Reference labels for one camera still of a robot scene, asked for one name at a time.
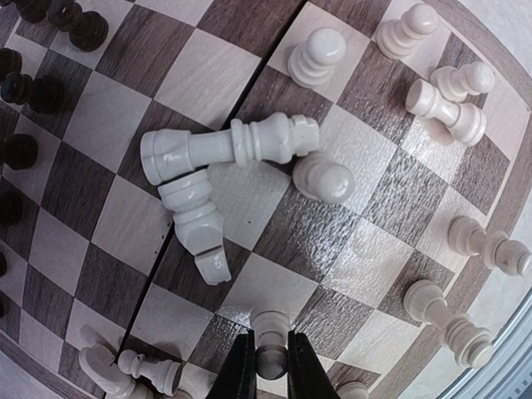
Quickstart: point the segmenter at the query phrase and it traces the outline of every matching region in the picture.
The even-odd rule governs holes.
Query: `fallen chess piece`
[[[96,11],[83,12],[74,0],[53,0],[48,21],[62,32],[69,32],[71,43],[83,52],[94,52],[107,39],[109,24]]]
[[[30,169],[35,165],[39,149],[37,141],[30,135],[12,135],[0,139],[0,166],[13,170]]]
[[[329,204],[341,204],[355,190],[352,172],[319,151],[298,161],[293,170],[293,183],[306,197]]]
[[[146,360],[145,355],[127,349],[118,357],[118,368],[133,378],[147,378],[162,394],[172,397],[177,393],[181,377],[178,371],[181,363],[171,360],[149,361]]]
[[[288,370],[288,316],[276,310],[260,311],[252,315],[251,328],[255,331],[257,374],[268,381],[278,380]]]
[[[18,224],[22,219],[22,199],[12,191],[0,194],[0,227]]]
[[[12,72],[22,70],[22,56],[10,48],[0,48],[0,83]]]
[[[208,285],[230,281],[224,251],[224,217],[209,198],[212,185],[200,170],[159,187],[163,205],[175,212],[175,235],[195,257]]]
[[[367,388],[361,382],[348,382],[338,388],[337,394],[340,399],[368,399]]]
[[[0,95],[8,104],[28,104],[32,111],[55,114],[63,102],[65,88],[52,76],[43,76],[35,81],[29,75],[10,73],[6,76]]]
[[[346,53],[342,34],[331,27],[320,27],[299,43],[288,59],[288,74],[304,88],[321,86],[331,79],[336,65]]]
[[[417,79],[406,96],[406,110],[422,118],[436,118],[443,122],[454,140],[471,147],[485,133],[484,112],[473,104],[455,104],[444,99],[428,81]]]
[[[508,239],[503,231],[488,234],[467,216],[452,221],[448,239],[451,249],[460,255],[481,255],[487,268],[499,268],[509,276],[525,276],[532,270],[532,254],[523,243]]]
[[[375,34],[381,52],[392,60],[410,56],[421,41],[436,31],[440,18],[434,8],[416,4],[401,19],[384,22]]]
[[[153,185],[219,162],[245,167],[251,160],[286,164],[293,155],[305,156],[319,147],[319,126],[305,116],[283,113],[245,125],[231,121],[231,129],[192,135],[189,131],[151,131],[142,136],[140,159],[146,179]]]
[[[443,98],[458,103],[463,102],[469,94],[478,96],[493,90],[495,73],[481,61],[464,65],[460,69],[444,66],[432,73],[431,83]]]
[[[103,345],[84,347],[78,357],[83,372],[110,399],[153,399],[153,393],[120,371],[115,356]]]
[[[410,286],[403,305],[414,320],[440,330],[441,344],[453,351],[458,366],[479,368],[490,361],[495,352],[490,331],[478,328],[467,314],[453,314],[432,281],[420,280]]]

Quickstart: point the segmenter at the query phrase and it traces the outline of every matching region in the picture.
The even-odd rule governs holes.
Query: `black chess piece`
[[[30,169],[38,151],[37,141],[30,135],[12,135],[0,140],[0,165],[5,163],[13,170]]]
[[[74,0],[53,0],[48,21],[57,29],[69,32],[71,43],[83,52],[94,52],[107,38],[109,24],[98,12],[83,12]]]
[[[9,227],[22,219],[22,198],[14,191],[0,193],[0,226]]]
[[[41,114],[55,114],[59,111],[65,87],[59,79],[43,76],[35,81],[29,75],[10,73],[3,81],[0,96],[10,104],[28,104]]]

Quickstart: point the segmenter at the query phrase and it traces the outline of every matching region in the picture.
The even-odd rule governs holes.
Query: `white chess piece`
[[[252,315],[251,328],[257,346],[257,373],[265,380],[278,380],[288,369],[288,316],[276,310],[258,311]]]
[[[428,81],[417,79],[406,96],[406,110],[423,118],[443,122],[454,140],[471,147],[484,136],[485,113],[473,104],[455,104],[441,96]]]
[[[377,45],[386,57],[401,60],[434,33],[439,23],[440,18],[434,8],[423,3],[416,4],[402,14],[401,19],[384,22],[377,29]]]
[[[341,204],[355,189],[352,172],[319,151],[298,161],[293,170],[293,183],[308,198],[329,204]]]
[[[224,216],[210,199],[213,190],[206,170],[159,187],[163,205],[174,211],[175,235],[195,256],[208,285],[231,279],[224,251]]]
[[[444,66],[432,73],[431,83],[446,100],[463,102],[468,94],[478,96],[489,93],[495,85],[495,73],[482,61],[460,69]]]
[[[338,388],[337,392],[340,399],[368,399],[369,393],[367,388],[361,382],[348,382]]]
[[[490,331],[478,328],[467,314],[451,312],[443,292],[432,281],[414,283],[406,292],[403,305],[414,320],[440,330],[441,344],[453,351],[458,366],[479,368],[490,361],[495,351]]]
[[[288,74],[301,87],[321,86],[331,79],[345,53],[346,41],[342,34],[331,27],[320,27],[290,54]]]
[[[130,349],[125,350],[118,357],[118,368],[121,372],[139,378],[141,376],[148,378],[154,388],[172,397],[177,392],[180,383],[181,363],[171,360],[151,362],[146,360],[146,356],[137,354]]]
[[[78,360],[83,372],[110,399],[153,399],[148,388],[119,370],[115,356],[103,345],[84,347]]]
[[[499,268],[509,276],[525,276],[532,270],[532,254],[526,246],[509,240],[503,231],[486,233],[467,216],[454,219],[449,228],[449,246],[464,256],[480,254],[487,268]]]
[[[192,135],[189,131],[150,131],[140,141],[140,159],[153,185],[219,162],[245,167],[251,160],[288,163],[294,154],[305,156],[319,147],[319,126],[302,115],[288,118],[277,112],[245,125],[231,121],[231,129]]]

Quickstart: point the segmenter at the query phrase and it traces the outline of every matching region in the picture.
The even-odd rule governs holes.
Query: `checkered pattern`
[[[25,212],[0,230],[10,266],[0,279],[8,310],[0,329],[95,397],[104,394],[77,354],[100,336],[115,349],[185,361],[184,388],[201,398],[252,310],[273,306],[310,337],[334,385],[375,386],[421,331],[402,309],[405,289],[430,278],[448,291],[466,263],[445,245],[450,220],[489,220],[530,116],[520,98],[499,81],[472,99],[490,110],[490,125],[470,149],[408,114],[415,79],[477,59],[446,24],[404,62],[385,58],[372,36],[411,0],[313,0],[273,54],[300,2],[79,3],[110,23],[93,53],[76,51],[46,22],[0,10],[0,40],[20,51],[22,71],[67,84],[56,116],[0,102],[0,134],[33,135],[41,150],[33,169],[2,170],[0,189],[20,193]],[[328,84],[304,90],[288,77],[288,50],[322,26],[343,34],[347,55]],[[507,108],[511,115],[490,118]],[[352,170],[357,189],[344,205],[322,204],[291,185],[293,164],[211,165],[233,279],[210,287],[170,231],[139,145],[150,130],[217,130],[235,111],[246,122],[275,111],[317,119],[323,149]],[[515,136],[500,135],[508,124]],[[286,397],[286,377],[259,379],[259,389],[264,399]]]

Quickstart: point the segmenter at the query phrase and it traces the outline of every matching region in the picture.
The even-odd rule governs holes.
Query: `white pawn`
[[[125,350],[118,357],[118,368],[121,372],[133,378],[146,377],[157,391],[170,397],[177,392],[180,383],[180,376],[177,372],[180,367],[181,363],[171,360],[147,361],[145,355],[137,354],[130,349]]]
[[[367,388],[361,382],[348,382],[338,388],[337,392],[340,399],[368,399],[369,393]]]
[[[473,104],[455,104],[442,97],[428,81],[417,79],[406,96],[406,110],[423,118],[443,122],[454,140],[471,147],[484,136],[485,113]]]
[[[355,189],[352,172],[319,151],[298,161],[293,170],[293,183],[306,197],[329,204],[341,204]]]
[[[441,344],[453,351],[458,366],[483,367],[493,356],[490,331],[478,328],[467,314],[451,312],[443,292],[432,281],[414,283],[406,292],[403,306],[414,320],[440,330]]]
[[[482,61],[460,69],[444,66],[432,73],[431,83],[446,100],[463,102],[468,94],[478,96],[489,93],[495,85],[495,73]]]
[[[321,86],[334,73],[346,53],[342,34],[331,27],[320,27],[299,43],[288,59],[288,74],[301,87]]]
[[[426,4],[416,4],[402,14],[401,19],[384,22],[376,33],[381,52],[392,60],[411,55],[422,40],[436,31],[440,23],[438,13]]]
[[[487,268],[499,268],[509,276],[525,276],[532,270],[532,254],[526,246],[509,240],[503,231],[486,233],[467,216],[454,219],[449,228],[449,246],[464,256],[481,254]]]

